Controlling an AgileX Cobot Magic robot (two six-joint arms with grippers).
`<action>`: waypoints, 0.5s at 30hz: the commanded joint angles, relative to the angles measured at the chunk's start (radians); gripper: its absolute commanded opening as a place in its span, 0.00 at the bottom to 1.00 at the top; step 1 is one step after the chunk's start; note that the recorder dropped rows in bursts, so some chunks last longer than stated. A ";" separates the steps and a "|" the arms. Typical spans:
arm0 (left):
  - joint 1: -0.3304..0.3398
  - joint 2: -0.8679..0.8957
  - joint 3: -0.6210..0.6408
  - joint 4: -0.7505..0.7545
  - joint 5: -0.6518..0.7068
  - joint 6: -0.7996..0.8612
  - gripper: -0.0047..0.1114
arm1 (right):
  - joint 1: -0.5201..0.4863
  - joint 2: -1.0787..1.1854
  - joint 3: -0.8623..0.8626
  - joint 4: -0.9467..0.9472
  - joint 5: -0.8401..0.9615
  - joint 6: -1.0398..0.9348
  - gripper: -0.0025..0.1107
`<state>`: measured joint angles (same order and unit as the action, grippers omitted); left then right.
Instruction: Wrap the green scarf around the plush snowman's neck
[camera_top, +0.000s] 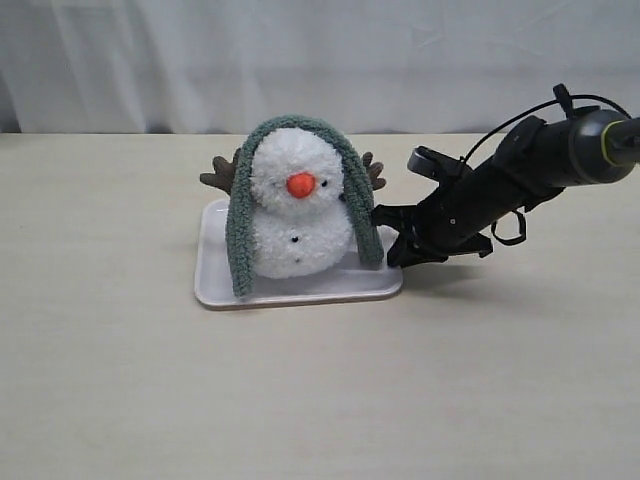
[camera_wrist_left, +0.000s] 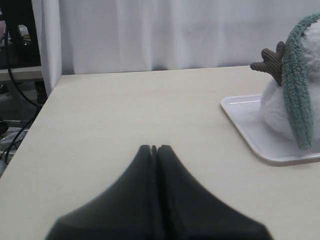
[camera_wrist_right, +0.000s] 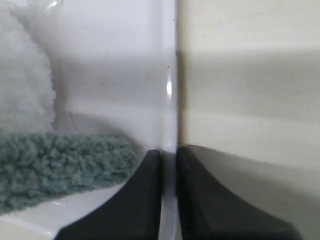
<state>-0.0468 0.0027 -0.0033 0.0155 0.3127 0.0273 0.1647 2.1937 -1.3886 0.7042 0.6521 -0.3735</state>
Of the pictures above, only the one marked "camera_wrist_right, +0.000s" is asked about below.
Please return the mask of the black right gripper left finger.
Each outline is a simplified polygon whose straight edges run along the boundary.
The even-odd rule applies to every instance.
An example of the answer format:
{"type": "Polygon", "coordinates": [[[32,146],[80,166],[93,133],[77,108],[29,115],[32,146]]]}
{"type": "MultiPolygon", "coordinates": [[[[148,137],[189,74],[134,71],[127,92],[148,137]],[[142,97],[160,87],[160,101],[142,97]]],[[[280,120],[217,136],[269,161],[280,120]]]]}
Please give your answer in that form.
{"type": "Polygon", "coordinates": [[[157,240],[162,206],[162,155],[149,150],[129,181],[107,202],[63,227],[58,240],[157,240]]]}

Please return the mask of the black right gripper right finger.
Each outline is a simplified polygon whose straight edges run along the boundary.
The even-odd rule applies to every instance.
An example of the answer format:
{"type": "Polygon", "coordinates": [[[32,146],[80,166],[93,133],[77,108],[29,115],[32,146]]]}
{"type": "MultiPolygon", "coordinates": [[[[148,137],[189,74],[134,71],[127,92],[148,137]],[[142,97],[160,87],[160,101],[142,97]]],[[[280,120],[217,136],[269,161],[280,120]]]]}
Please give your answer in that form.
{"type": "Polygon", "coordinates": [[[184,240],[297,240],[296,228],[221,184],[193,151],[176,153],[176,195],[184,240]]]}

